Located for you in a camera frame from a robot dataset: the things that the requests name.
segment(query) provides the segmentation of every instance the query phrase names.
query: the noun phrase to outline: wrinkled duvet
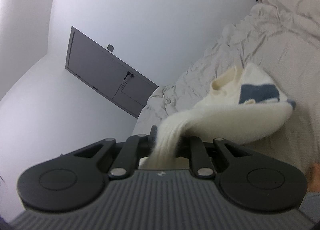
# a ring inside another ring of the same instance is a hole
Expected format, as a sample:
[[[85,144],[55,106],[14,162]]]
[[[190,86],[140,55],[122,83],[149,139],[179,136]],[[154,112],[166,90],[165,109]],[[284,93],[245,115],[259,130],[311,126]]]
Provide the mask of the wrinkled duvet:
[[[305,173],[312,161],[320,161],[320,0],[263,0],[244,21],[227,25],[176,83],[151,95],[132,135],[149,134],[168,115],[192,108],[208,94],[211,80],[249,62],[297,105],[280,130],[246,146]]]

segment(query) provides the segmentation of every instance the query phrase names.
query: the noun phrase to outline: white ruffled cloth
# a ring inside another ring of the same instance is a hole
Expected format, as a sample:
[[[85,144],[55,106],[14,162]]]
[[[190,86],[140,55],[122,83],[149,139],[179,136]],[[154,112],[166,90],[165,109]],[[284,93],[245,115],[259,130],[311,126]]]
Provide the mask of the white ruffled cloth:
[[[142,166],[177,168],[175,150],[183,135],[197,136],[204,142],[221,137],[238,144],[262,139],[277,131],[294,108],[295,102],[260,67],[253,63],[244,69],[235,66],[211,82],[209,94],[193,109],[162,121],[155,148]]]

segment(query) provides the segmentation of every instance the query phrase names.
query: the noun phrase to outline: silver rivet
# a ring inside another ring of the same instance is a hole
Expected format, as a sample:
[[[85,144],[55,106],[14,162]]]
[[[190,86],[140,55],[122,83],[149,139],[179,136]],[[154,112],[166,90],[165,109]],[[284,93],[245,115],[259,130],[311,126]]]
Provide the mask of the silver rivet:
[[[110,174],[113,176],[123,176],[127,171],[124,168],[114,168],[110,171]]]
[[[200,175],[200,176],[210,176],[212,174],[213,174],[213,170],[210,168],[198,169],[198,175]]]

